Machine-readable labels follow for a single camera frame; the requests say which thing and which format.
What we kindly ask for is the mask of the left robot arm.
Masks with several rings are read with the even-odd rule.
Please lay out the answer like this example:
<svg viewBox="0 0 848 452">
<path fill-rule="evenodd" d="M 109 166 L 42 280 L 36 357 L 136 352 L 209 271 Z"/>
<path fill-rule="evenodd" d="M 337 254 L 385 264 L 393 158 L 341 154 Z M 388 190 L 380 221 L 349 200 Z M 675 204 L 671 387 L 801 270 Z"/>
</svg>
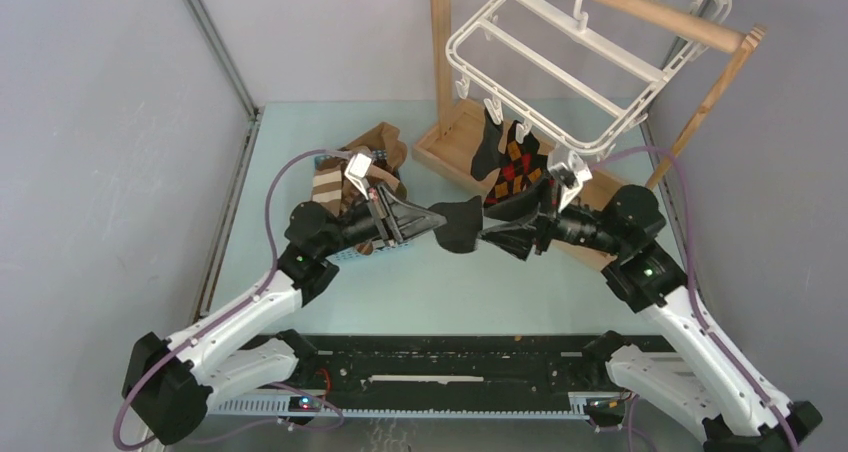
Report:
<svg viewBox="0 0 848 452">
<path fill-rule="evenodd" d="M 298 333 L 287 331 L 255 349 L 245 344 L 328 288 L 339 272 L 330 256 L 375 239 L 400 244 L 428 233 L 442 236 L 450 208 L 413 204 L 383 184 L 369 188 L 365 200 L 340 217 L 314 201 L 297 205 L 284 232 L 286 247 L 270 246 L 272 263 L 254 285 L 181 331 L 165 338 L 150 332 L 136 341 L 113 427 L 115 445 L 136 448 L 121 438 L 129 411 L 153 440 L 172 445 L 188 438 L 218 405 L 249 390 L 283 381 L 297 389 L 311 384 L 316 362 Z"/>
</svg>

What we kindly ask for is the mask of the black sock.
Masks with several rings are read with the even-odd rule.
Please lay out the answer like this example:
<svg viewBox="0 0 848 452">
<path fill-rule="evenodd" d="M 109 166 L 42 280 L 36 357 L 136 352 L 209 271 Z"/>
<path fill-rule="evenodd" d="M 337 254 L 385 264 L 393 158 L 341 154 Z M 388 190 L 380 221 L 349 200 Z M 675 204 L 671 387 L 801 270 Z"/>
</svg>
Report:
<svg viewBox="0 0 848 452">
<path fill-rule="evenodd" d="M 441 215 L 445 223 L 434 230 L 438 245 L 454 254 L 476 250 L 483 228 L 483 199 L 477 195 L 464 202 L 439 202 L 428 208 Z"/>
<path fill-rule="evenodd" d="M 503 122 L 496 122 L 485 108 L 482 139 L 470 167 L 470 174 L 476 181 L 483 181 L 490 173 L 502 167 L 503 153 L 499 149 L 502 136 Z"/>
</svg>

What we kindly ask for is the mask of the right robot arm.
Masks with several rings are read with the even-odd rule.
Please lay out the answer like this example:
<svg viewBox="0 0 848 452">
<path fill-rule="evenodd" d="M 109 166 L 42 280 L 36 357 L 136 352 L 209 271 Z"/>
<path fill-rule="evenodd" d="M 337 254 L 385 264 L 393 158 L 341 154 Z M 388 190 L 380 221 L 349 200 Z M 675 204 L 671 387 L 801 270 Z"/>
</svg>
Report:
<svg viewBox="0 0 848 452">
<path fill-rule="evenodd" d="M 652 323 L 692 371 L 664 368 L 622 335 L 608 331 L 585 349 L 585 383 L 627 389 L 674 418 L 707 451 L 794 451 L 821 425 L 821 412 L 777 389 L 707 312 L 686 272 L 657 242 L 665 225 L 656 196 L 620 187 L 604 208 L 566 204 L 560 185 L 542 178 L 508 197 L 489 196 L 496 221 L 482 238 L 526 259 L 551 242 L 611 256 L 601 273 L 613 294 Z"/>
</svg>

